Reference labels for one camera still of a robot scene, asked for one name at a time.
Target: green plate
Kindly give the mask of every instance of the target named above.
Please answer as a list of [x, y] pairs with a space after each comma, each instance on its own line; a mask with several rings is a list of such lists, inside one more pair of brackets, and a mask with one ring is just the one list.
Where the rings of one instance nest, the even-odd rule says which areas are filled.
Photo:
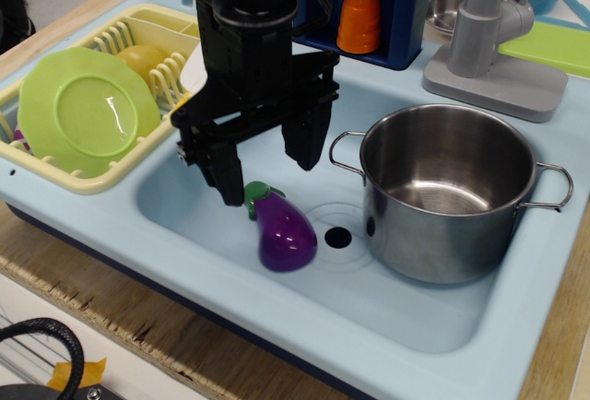
[[52, 156], [87, 178], [109, 169], [159, 125], [140, 75], [117, 57], [88, 48], [44, 56], [20, 87], [18, 124], [35, 157]]

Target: wooden countertop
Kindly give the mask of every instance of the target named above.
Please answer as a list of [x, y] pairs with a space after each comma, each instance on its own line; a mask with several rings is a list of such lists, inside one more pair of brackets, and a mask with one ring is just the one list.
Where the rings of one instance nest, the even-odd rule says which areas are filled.
[[[123, 0], [90, 0], [0, 56], [0, 78]], [[520, 398], [590, 398], [590, 206]], [[214, 399], [346, 399], [0, 206], [0, 272]]]

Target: stainless steel pot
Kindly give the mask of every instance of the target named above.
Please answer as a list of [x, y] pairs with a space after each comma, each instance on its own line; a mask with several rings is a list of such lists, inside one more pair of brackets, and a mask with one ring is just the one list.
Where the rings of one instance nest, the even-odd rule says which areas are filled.
[[[362, 170], [334, 160], [345, 136], [362, 136]], [[395, 271], [461, 283], [502, 260], [525, 207], [561, 208], [573, 192], [563, 167], [541, 163], [505, 121], [460, 105], [427, 104], [385, 116], [368, 133], [347, 131], [330, 161], [364, 183], [366, 237]], [[558, 204], [528, 202], [540, 171], [565, 176]]]

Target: toy carrot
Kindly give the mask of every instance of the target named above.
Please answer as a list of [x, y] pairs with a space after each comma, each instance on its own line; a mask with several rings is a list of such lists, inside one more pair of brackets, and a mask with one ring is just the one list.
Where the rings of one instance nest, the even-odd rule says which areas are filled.
[[336, 44], [347, 53], [365, 54], [379, 47], [379, 0], [344, 0]]

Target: yellow dish rack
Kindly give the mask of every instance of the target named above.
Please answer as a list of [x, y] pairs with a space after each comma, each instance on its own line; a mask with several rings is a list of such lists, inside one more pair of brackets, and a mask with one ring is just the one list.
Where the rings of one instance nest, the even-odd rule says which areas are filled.
[[22, 78], [0, 91], [0, 156], [78, 194], [94, 194], [118, 183], [127, 172], [147, 156], [175, 129], [170, 113], [185, 101], [189, 93], [181, 85], [180, 75], [188, 57], [199, 44], [196, 17], [162, 6], [138, 5], [97, 27], [69, 47], [87, 47], [117, 54], [132, 45], [151, 45], [166, 54], [166, 59], [149, 72], [148, 86], [159, 106], [160, 125], [147, 137], [139, 137], [134, 148], [121, 160], [111, 162], [109, 169], [96, 177], [84, 177], [79, 171], [58, 168], [50, 156], [32, 156], [21, 141], [14, 140], [16, 118], [9, 119], [6, 109], [16, 116]]

